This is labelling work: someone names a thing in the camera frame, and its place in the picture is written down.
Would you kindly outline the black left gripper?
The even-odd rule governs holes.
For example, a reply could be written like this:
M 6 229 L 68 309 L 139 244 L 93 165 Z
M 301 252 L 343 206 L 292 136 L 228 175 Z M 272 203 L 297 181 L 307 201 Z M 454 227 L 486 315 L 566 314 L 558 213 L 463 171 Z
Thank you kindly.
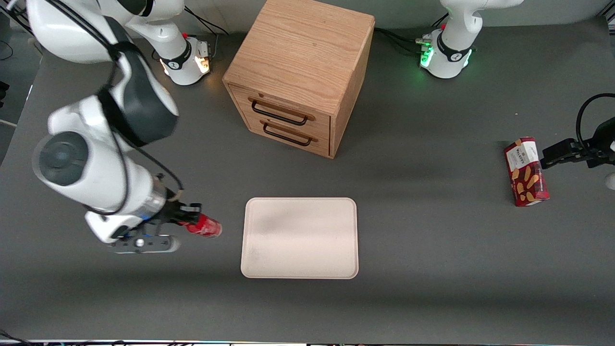
M 562 163 L 580 162 L 582 157 L 587 167 L 615 164 L 614 149 L 615 121 L 608 120 L 600 124 L 593 137 L 584 140 L 581 135 L 581 120 L 576 121 L 576 138 L 564 139 L 542 150 L 542 168 L 549 169 Z

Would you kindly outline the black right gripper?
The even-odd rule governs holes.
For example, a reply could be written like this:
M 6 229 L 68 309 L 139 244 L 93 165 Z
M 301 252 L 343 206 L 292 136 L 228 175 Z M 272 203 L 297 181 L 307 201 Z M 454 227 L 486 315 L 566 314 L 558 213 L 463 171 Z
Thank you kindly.
M 180 201 L 167 201 L 161 209 L 161 224 L 174 223 L 181 225 L 182 222 L 185 222 L 185 214 L 199 215 L 201 210 L 202 204 L 186 205 Z

